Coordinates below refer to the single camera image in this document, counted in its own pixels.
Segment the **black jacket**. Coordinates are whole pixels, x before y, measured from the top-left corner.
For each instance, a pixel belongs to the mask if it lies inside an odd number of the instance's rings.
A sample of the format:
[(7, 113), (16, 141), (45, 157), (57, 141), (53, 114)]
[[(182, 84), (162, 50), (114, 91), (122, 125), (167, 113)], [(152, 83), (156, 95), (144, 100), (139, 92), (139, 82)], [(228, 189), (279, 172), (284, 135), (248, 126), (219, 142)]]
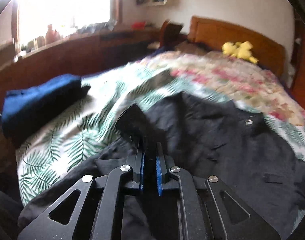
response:
[(178, 93), (146, 113), (132, 105), (116, 123), (120, 137), (72, 169), (31, 200), (21, 212), (21, 231), (55, 199), (86, 174), (108, 175), (143, 144), (140, 193), (124, 196), (119, 239), (180, 239), (176, 193), (159, 194), (157, 143), (174, 164), (192, 176), (215, 175), (270, 224), (280, 239), (305, 239), (305, 223), (295, 228), (305, 209), (305, 163), (271, 130), (262, 114), (237, 109), (232, 102), (214, 104)]

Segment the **palm leaf print bedsheet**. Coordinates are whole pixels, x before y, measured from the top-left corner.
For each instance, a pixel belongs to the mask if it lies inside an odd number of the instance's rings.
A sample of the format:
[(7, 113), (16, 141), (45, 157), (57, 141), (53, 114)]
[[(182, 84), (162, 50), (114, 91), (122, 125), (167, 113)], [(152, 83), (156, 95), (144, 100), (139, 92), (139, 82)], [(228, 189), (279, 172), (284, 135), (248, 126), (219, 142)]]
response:
[[(140, 61), (88, 77), (87, 95), (31, 135), (16, 151), (20, 195), (24, 208), (63, 179), (72, 169), (100, 153), (120, 137), (117, 118), (133, 104), (146, 113), (169, 96), (185, 93), (214, 104), (234, 103), (247, 113), (262, 114), (268, 127), (305, 163), (305, 125), (298, 126), (234, 101), (190, 77), (173, 76), (170, 68), (151, 69)], [(297, 212), (295, 228), (305, 223), (305, 209)]]

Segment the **folded blue garment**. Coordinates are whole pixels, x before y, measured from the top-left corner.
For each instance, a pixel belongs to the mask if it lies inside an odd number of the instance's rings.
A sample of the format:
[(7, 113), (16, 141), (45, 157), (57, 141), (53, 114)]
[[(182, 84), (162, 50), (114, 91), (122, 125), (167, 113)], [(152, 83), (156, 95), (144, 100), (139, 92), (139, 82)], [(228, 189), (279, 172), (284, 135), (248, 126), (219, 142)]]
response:
[(6, 138), (19, 145), (42, 126), (84, 98), (90, 87), (81, 77), (64, 74), (39, 86), (10, 90), (4, 98), (2, 129)]

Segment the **wooden louvered wardrobe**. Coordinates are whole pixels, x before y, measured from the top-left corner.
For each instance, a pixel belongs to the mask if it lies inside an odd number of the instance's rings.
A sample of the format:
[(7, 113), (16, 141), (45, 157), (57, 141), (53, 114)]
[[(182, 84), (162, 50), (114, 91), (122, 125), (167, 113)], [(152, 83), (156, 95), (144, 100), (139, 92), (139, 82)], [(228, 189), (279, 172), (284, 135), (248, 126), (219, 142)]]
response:
[(291, 92), (305, 109), (305, 24), (295, 11), (295, 36), (291, 64), (295, 68)]

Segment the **dark wooden side cabinet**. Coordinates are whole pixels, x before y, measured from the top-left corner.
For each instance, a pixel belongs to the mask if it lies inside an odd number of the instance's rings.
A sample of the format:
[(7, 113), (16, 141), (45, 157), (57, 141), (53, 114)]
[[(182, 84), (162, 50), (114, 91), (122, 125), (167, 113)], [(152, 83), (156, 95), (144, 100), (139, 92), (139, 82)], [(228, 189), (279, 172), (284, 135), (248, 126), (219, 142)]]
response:
[(37, 86), (63, 74), (85, 76), (144, 57), (157, 28), (81, 35), (46, 46), (0, 71), (0, 111), (9, 90)]

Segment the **yellow plush toy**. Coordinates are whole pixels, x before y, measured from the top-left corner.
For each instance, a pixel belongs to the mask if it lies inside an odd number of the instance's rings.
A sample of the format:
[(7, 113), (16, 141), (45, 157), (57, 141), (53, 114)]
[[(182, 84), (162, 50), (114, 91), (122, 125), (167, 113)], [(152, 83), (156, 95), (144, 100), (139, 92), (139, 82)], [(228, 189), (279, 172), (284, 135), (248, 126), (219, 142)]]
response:
[(259, 60), (252, 55), (251, 49), (253, 48), (253, 45), (249, 41), (243, 43), (226, 42), (221, 48), (224, 55), (249, 61), (253, 64), (257, 64), (259, 62)]

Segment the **wooden headboard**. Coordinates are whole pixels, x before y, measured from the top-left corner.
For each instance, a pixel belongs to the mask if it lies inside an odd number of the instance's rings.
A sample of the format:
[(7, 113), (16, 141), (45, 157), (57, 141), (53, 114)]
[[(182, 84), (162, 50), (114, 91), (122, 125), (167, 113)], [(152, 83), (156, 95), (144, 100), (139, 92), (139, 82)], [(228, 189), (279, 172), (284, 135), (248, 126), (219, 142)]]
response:
[(284, 46), (240, 25), (193, 16), (187, 39), (193, 43), (204, 43), (214, 50), (221, 50), (226, 42), (248, 41), (253, 45), (252, 54), (260, 65), (267, 67), (277, 77), (283, 74), (286, 59)]

